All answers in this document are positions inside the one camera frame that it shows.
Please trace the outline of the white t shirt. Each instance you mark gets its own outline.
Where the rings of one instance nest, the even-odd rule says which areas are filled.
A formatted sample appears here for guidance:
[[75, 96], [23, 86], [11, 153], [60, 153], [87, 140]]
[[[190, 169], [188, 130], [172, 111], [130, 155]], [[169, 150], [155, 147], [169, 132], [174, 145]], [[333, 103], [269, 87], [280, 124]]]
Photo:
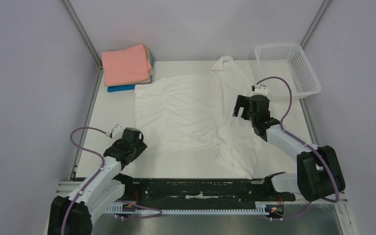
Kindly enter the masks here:
[[135, 126], [148, 152], [220, 148], [216, 162], [252, 178], [262, 141], [248, 121], [234, 117], [239, 95], [253, 80], [230, 56], [222, 56], [207, 74], [162, 78], [137, 85]]

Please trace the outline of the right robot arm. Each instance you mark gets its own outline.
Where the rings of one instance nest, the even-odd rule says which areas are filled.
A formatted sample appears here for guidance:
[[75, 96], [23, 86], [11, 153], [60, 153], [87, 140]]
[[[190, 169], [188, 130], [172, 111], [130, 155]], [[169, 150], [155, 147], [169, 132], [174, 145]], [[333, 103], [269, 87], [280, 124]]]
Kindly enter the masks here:
[[251, 122], [254, 133], [284, 153], [296, 163], [297, 172], [275, 173], [265, 178], [263, 194], [275, 200], [283, 192], [300, 194], [305, 200], [313, 202], [323, 199], [337, 203], [339, 193], [345, 189], [345, 180], [335, 150], [307, 143], [288, 131], [281, 121], [271, 116], [270, 100], [260, 94], [238, 95], [233, 116]]

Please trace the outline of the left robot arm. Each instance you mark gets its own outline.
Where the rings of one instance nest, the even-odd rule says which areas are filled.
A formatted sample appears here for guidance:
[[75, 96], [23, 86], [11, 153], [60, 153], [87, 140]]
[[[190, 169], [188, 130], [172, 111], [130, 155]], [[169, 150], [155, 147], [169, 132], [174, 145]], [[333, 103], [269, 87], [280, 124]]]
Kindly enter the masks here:
[[96, 153], [100, 164], [67, 196], [51, 203], [47, 234], [89, 235], [100, 216], [114, 201], [130, 199], [134, 187], [115, 177], [147, 148], [140, 130], [127, 127], [104, 154]]

